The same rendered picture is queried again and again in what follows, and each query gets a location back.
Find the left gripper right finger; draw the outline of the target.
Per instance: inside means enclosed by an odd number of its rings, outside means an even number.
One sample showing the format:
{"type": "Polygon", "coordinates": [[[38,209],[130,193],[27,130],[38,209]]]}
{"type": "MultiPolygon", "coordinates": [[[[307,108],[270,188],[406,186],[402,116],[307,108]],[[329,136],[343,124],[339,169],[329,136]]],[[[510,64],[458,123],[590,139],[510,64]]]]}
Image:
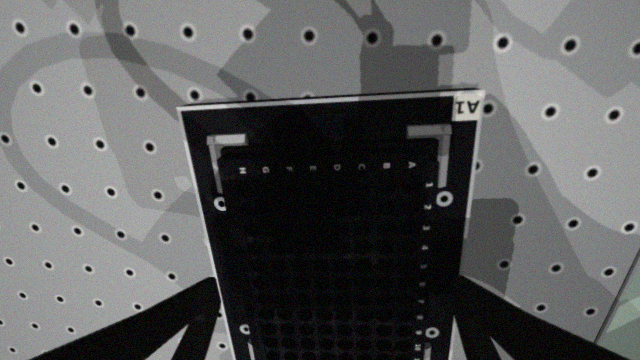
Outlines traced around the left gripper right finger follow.
{"type": "Polygon", "coordinates": [[[630,360],[509,303],[455,275],[451,304],[467,360],[630,360]],[[491,337],[491,338],[490,338],[491,337]]]}

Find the black rectangular plate nest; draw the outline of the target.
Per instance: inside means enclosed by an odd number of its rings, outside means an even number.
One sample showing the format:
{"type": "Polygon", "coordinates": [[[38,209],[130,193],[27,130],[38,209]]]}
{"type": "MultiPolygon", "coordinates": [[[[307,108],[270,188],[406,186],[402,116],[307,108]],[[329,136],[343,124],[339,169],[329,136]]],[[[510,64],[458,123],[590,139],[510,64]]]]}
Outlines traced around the black rectangular plate nest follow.
{"type": "Polygon", "coordinates": [[[217,159],[226,146],[439,140],[424,360],[452,360],[451,298],[463,274],[485,90],[477,88],[187,104],[176,107],[233,360],[255,360],[217,159]]]}

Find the black well plate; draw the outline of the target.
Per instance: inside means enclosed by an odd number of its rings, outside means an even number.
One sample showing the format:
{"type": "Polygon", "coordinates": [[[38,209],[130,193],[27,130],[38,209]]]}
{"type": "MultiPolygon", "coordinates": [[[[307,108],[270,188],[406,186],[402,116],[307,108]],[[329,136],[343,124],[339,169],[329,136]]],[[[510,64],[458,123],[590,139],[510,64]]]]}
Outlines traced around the black well plate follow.
{"type": "Polygon", "coordinates": [[[424,360],[438,147],[402,138],[220,149],[255,360],[424,360]]]}

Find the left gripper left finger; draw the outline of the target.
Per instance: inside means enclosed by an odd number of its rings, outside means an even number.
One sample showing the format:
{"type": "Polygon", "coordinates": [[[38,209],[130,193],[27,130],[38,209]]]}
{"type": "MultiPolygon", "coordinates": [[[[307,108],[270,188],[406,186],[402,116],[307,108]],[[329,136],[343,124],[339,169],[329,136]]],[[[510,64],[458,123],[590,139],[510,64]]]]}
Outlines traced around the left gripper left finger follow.
{"type": "Polygon", "coordinates": [[[187,327],[171,360],[205,360],[221,298],[207,277],[156,305],[29,360],[146,360],[187,327]]]}

